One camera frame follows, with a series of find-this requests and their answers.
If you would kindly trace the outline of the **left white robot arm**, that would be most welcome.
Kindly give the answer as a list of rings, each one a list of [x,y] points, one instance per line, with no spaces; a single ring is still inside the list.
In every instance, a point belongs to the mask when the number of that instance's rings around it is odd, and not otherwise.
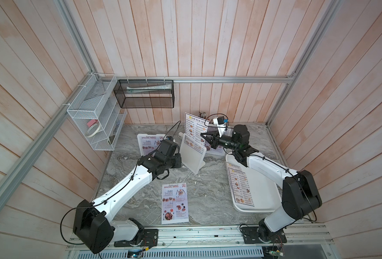
[[[125,221],[116,221],[114,218],[139,190],[155,179],[167,178],[171,168],[180,167],[179,145],[173,137],[167,137],[156,150],[141,156],[134,169],[108,192],[92,202],[83,200],[79,203],[75,209],[73,233],[93,254],[100,253],[115,242],[142,245],[142,224],[134,218]]]

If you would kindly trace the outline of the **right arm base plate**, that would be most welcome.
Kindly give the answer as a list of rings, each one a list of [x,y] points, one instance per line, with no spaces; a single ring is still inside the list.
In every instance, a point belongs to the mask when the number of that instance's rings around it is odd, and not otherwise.
[[[259,227],[249,227],[246,224],[242,224],[239,226],[239,231],[243,236],[244,243],[246,245],[252,244],[281,244],[287,243],[286,234],[283,229],[275,232],[275,233],[266,233],[266,237],[262,236],[260,233]]]

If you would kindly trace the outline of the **pink special menu sheet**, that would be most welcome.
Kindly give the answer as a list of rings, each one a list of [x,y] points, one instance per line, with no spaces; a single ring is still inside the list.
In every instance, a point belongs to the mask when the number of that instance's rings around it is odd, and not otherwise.
[[[189,222],[187,194],[186,183],[172,183],[162,186],[162,224]]]

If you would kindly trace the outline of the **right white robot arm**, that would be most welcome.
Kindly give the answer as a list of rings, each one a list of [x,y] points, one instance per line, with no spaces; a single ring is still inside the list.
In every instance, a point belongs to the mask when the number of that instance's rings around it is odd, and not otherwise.
[[[230,149],[238,163],[263,174],[282,189],[281,206],[259,222],[257,232],[260,241],[274,241],[284,228],[310,213],[315,213],[322,206],[314,177],[309,171],[284,167],[251,147],[250,133],[245,125],[234,126],[231,136],[223,134],[223,129],[224,126],[219,126],[216,132],[201,133],[200,136],[212,148],[222,146]]]

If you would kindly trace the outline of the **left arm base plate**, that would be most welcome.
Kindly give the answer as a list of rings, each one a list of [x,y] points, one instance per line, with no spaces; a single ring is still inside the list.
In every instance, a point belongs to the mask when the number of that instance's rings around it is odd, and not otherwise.
[[[117,241],[114,243],[114,246],[124,248],[152,248],[158,245],[158,237],[158,229],[145,229],[139,231],[132,241]]]

